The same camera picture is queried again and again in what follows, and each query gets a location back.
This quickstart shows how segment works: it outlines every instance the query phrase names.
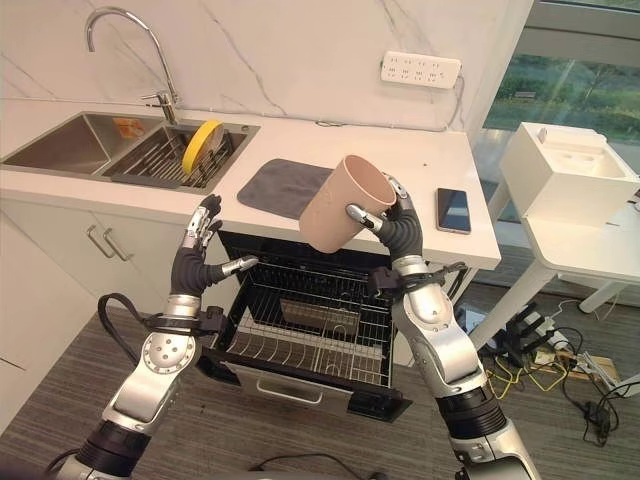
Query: beige cup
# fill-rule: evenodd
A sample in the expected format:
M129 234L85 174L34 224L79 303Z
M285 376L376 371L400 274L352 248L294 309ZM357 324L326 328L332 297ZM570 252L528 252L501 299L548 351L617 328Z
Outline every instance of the beige cup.
M395 201L395 191L376 167L362 157L347 155L304 209L298 228L313 248L333 253L363 228L347 215L348 204L379 215Z

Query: white marble backsplash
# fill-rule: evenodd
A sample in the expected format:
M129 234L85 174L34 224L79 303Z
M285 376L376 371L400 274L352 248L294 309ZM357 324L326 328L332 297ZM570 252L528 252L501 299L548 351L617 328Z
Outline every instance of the white marble backsplash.
M182 105L313 120L477 131L532 0L2 0L2 96L143 103L166 88L147 34L165 51ZM387 50L458 58L449 91L380 81Z

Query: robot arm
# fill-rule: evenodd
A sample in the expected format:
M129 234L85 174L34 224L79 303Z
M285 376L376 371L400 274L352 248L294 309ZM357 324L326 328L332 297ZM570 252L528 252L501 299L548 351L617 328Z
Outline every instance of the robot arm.
M205 265L207 244L222 222L220 197L206 197L194 212L171 272L171 293L162 315L153 319L136 369L102 412L102 421L80 452L70 457L56 478L119 480L130 478L157 430L180 383L180 375L200 356L197 331L205 288L258 259L243 257L223 265Z
M458 326L442 276L429 273L422 258L422 230L406 190L389 179L397 196L386 218L358 205L347 214L389 248L396 296L392 316L406 336L417 367L435 397L462 469L456 479L539 480L540 476L511 420L487 385L473 343Z

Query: open dishwasher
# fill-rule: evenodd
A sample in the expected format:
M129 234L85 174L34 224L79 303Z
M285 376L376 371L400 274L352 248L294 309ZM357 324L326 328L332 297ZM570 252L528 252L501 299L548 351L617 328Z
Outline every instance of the open dishwasher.
M393 421L411 402L392 388L391 301L367 294L389 257L326 255L304 243L219 232L229 258L256 255L226 328L198 367L252 395Z

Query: kitchen sink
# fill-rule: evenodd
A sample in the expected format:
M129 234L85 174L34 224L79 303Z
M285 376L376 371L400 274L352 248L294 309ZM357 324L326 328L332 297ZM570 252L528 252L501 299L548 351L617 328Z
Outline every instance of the kitchen sink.
M138 122L140 128L120 133L117 122ZM45 133L3 161L4 165L59 172L94 174L138 143L144 131L162 123L158 118L132 118L82 113Z
M210 191L259 127L224 124L221 147L187 175L182 156L202 121L81 113L2 160L3 169L148 187Z

